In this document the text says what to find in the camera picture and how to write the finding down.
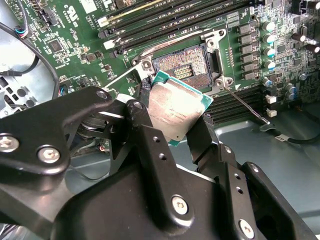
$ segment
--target wire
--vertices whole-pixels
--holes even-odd
[[[69,168],[70,169],[72,169],[72,170],[74,170],[74,171],[76,171],[78,174],[80,174],[83,178],[85,178],[85,179],[87,179],[87,180],[89,180],[89,181],[99,181],[99,180],[102,180],[102,179],[104,179],[105,177],[107,177],[108,175],[109,175],[109,172],[107,172],[106,174],[104,174],[104,175],[102,175],[102,176],[100,176],[100,177],[98,177],[98,178],[91,178],[91,177],[88,177],[87,175],[85,175],[85,174],[83,174],[81,171],[79,171],[78,169],[76,169],[74,166],[71,166],[71,165],[69,165]]]
[[[16,0],[18,5],[19,5],[19,8],[21,10],[21,13],[22,13],[22,18],[23,18],[23,28],[22,28],[22,31],[18,30],[18,29],[15,29],[15,32],[18,33],[19,37],[20,38],[25,38],[28,33],[29,33],[29,27],[28,27],[28,20],[27,20],[27,14],[26,14],[26,10],[24,9],[24,6],[22,4],[22,1],[21,0]]]
[[[26,45],[43,62],[43,64],[46,66],[46,68],[48,69],[48,71],[50,72],[50,74],[53,78],[54,87],[53,87],[52,99],[56,99],[59,94],[59,86],[60,86],[59,77],[56,73],[56,70],[51,66],[51,64],[48,62],[48,60],[36,49],[36,47],[33,46],[32,43],[30,43],[28,40],[23,40],[23,39],[19,38],[16,35],[14,30],[12,30],[10,27],[6,26],[2,22],[0,22],[0,29],[2,29],[6,33],[10,34],[11,36],[15,37],[20,42],[22,42],[24,45]]]
[[[231,92],[228,88],[224,88],[225,90],[227,90],[235,99],[237,99],[242,105],[244,105],[247,109],[250,110],[250,112],[260,121],[262,121],[263,123],[265,123],[265,125],[270,125],[271,123],[266,120],[264,117],[260,116],[257,112],[255,112],[246,102],[244,102],[241,98],[239,98],[237,95],[235,95],[233,92]],[[316,124],[320,125],[320,118],[312,115],[311,113],[302,110],[300,107],[296,106],[295,107],[298,111],[302,112],[307,118],[309,118],[310,120],[312,120],[313,122],[315,122]],[[313,144],[316,143],[317,141],[320,140],[320,133],[310,139],[294,139],[288,136],[283,135],[279,130],[275,129],[275,128],[270,128],[268,130],[266,130],[265,132],[271,133],[274,137],[279,137],[277,138],[278,140],[281,138],[281,141],[287,141],[289,143],[292,144]]]
[[[296,106],[295,107],[298,111],[300,111],[302,114],[304,114],[308,119],[311,121],[315,122],[316,124],[320,125],[320,118],[312,115],[311,113],[302,110],[300,107]],[[282,133],[279,130],[276,129],[270,129],[267,132],[271,133],[273,136],[278,137],[282,135]],[[314,144],[320,140],[320,133],[316,135],[315,137],[312,137],[310,139],[294,139],[289,137],[286,141],[292,144]]]
[[[8,70],[8,71],[0,72],[0,75],[11,76],[11,77],[21,77],[22,75],[27,74],[27,73],[31,72],[33,69],[35,69],[35,67],[38,65],[38,63],[39,63],[39,58],[35,55],[33,63],[26,70],[24,70],[24,71]]]
[[[13,232],[14,230],[16,230],[19,226],[18,225],[12,225],[9,224],[2,232],[2,234],[0,235],[0,240],[3,240],[6,238],[6,236],[8,236],[11,232]]]
[[[16,109],[16,108],[21,108],[21,109],[28,109],[27,106],[25,105],[20,105],[20,104],[9,104],[9,106],[13,109]]]

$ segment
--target white connector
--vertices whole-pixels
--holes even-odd
[[[270,110],[269,108],[266,109],[266,114],[270,117],[273,118],[277,116],[277,110]]]
[[[268,104],[274,104],[274,103],[277,102],[277,97],[276,96],[265,95],[265,99],[266,99]]]
[[[108,50],[108,49],[112,49],[116,44],[114,40],[109,40],[109,41],[105,41],[103,45],[104,45],[104,48]]]

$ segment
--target black cable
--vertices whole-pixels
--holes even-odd
[[[26,15],[26,10],[24,9],[24,6],[22,4],[21,0],[17,0],[17,3],[19,5],[19,8],[22,13],[22,18],[23,18],[23,30],[28,31],[28,20],[27,20],[27,15]]]
[[[317,116],[312,115],[311,113],[302,110],[301,108],[297,107],[297,109],[303,113],[308,119],[310,119],[311,121],[315,122],[316,124],[320,125],[320,118],[318,118]],[[282,133],[279,130],[276,129],[270,129],[267,132],[271,133],[273,136],[278,137],[280,136]],[[318,142],[320,140],[320,133],[318,135],[316,135],[315,137],[312,137],[310,139],[294,139],[289,137],[287,139],[287,142],[292,143],[292,144],[314,144],[316,142]]]
[[[9,226],[7,226],[4,231],[2,232],[2,234],[0,235],[0,240],[3,240],[6,238],[6,236],[8,236],[9,233],[11,233],[12,231],[16,230],[19,226],[18,225],[12,225],[10,224]]]
[[[31,72],[33,69],[35,69],[35,67],[37,66],[38,63],[39,63],[39,57],[37,57],[37,55],[35,55],[33,63],[26,70],[24,70],[24,71],[13,71],[13,70],[2,71],[2,72],[0,72],[0,75],[11,76],[11,77],[21,77],[22,75],[27,74],[27,73]]]
[[[46,66],[46,68],[48,69],[48,71],[50,72],[53,78],[54,87],[53,87],[52,99],[56,99],[58,97],[59,87],[60,87],[59,77],[56,73],[56,70],[51,66],[48,60],[46,60],[46,58],[35,48],[35,46],[31,42],[29,42],[27,39],[23,40],[19,38],[14,30],[12,30],[10,27],[6,26],[2,22],[0,22],[0,29],[10,34],[11,36],[15,37],[24,45],[26,45],[43,62],[43,64]]]
[[[106,174],[98,177],[98,178],[91,178],[91,177],[88,177],[86,176],[85,174],[83,174],[81,171],[79,171],[78,169],[76,169],[74,166],[69,166],[70,169],[76,171],[78,174],[80,174],[83,178],[89,180],[89,181],[99,181],[99,180],[102,180],[104,179],[105,177],[107,177],[109,175],[109,172],[107,172]]]
[[[20,104],[9,104],[9,106],[10,106],[11,108],[13,108],[13,109],[15,109],[15,108],[28,109],[27,106],[25,106],[25,105],[20,105]]]

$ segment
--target motherboard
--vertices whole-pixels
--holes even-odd
[[[19,21],[15,0],[6,0]],[[138,97],[158,71],[213,97],[216,124],[248,116],[229,88],[274,117],[320,100],[320,2],[23,0],[27,38],[55,68],[60,94],[87,86]]]

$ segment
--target screw hole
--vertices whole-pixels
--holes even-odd
[[[134,105],[136,108],[138,108],[138,109],[142,109],[142,105],[141,105],[141,103],[138,102],[138,101],[135,101],[135,102],[133,103],[133,105]]]
[[[239,179],[239,180],[241,179],[241,177],[236,173],[234,174],[234,176],[236,177],[236,179]]]
[[[96,94],[102,99],[108,98],[108,95],[104,91],[96,91]]]
[[[166,157],[163,153],[160,153],[160,154],[159,154],[159,158],[160,158],[161,160],[167,160],[167,157]]]
[[[153,139],[154,142],[160,143],[160,139],[158,137],[154,136],[152,139]]]
[[[242,191],[242,189],[240,187],[237,186],[236,189],[237,189],[238,193],[244,194],[244,191]]]

